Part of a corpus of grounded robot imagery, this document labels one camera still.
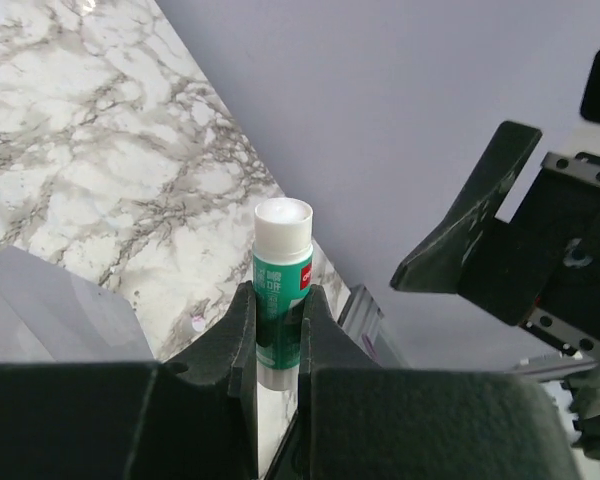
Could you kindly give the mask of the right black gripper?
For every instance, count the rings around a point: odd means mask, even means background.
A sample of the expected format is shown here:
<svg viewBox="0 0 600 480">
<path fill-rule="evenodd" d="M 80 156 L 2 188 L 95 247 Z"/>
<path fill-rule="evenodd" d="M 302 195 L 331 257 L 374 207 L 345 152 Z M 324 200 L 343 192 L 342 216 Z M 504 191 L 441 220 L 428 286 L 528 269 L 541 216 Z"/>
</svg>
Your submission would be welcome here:
<svg viewBox="0 0 600 480">
<path fill-rule="evenodd" d="M 458 291 L 566 355 L 599 360 L 600 156 L 547 155 L 512 219 L 494 219 L 541 138 L 536 127 L 502 122 L 444 218 L 400 262 L 390 286 Z"/>
</svg>

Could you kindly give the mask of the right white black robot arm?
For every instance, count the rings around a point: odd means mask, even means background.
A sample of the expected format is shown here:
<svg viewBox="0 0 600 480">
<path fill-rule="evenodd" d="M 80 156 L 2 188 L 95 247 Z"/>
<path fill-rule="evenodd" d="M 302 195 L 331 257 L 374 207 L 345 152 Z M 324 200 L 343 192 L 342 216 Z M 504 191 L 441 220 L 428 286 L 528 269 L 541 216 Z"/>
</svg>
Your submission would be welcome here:
<svg viewBox="0 0 600 480">
<path fill-rule="evenodd" d="M 449 211 L 399 264 L 400 292 L 456 294 L 564 356 L 594 365 L 565 378 L 580 436 L 600 460 L 600 153 L 548 153 L 513 217 L 497 211 L 541 139 L 505 121 Z"/>
</svg>

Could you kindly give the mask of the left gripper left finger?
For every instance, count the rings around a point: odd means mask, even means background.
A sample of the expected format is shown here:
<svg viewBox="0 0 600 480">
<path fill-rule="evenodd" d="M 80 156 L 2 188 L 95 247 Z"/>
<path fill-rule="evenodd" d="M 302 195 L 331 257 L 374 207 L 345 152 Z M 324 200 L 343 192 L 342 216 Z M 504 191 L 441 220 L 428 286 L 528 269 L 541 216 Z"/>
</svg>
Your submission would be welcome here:
<svg viewBox="0 0 600 480">
<path fill-rule="evenodd" d="M 0 364 L 0 479 L 253 479 L 256 300 L 171 360 Z"/>
</svg>

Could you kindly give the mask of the green white glue stick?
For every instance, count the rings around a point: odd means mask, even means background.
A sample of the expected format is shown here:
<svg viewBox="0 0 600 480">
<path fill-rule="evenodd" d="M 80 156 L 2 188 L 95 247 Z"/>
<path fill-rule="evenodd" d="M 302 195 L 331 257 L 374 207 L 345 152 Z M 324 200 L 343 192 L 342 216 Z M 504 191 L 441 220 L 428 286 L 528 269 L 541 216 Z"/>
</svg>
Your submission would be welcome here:
<svg viewBox="0 0 600 480">
<path fill-rule="evenodd" d="M 294 387 L 300 362 L 303 303 L 312 277 L 313 210 L 280 197 L 254 211 L 258 381 L 273 391 Z"/>
</svg>

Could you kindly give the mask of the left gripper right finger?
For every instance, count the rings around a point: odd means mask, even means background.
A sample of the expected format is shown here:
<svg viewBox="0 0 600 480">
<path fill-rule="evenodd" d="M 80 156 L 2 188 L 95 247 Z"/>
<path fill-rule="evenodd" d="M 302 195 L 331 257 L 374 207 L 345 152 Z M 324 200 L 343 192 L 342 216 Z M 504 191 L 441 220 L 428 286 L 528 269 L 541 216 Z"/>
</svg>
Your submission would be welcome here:
<svg viewBox="0 0 600 480">
<path fill-rule="evenodd" d="M 384 368 L 313 286 L 298 406 L 271 479 L 576 479 L 552 400 L 511 374 Z"/>
</svg>

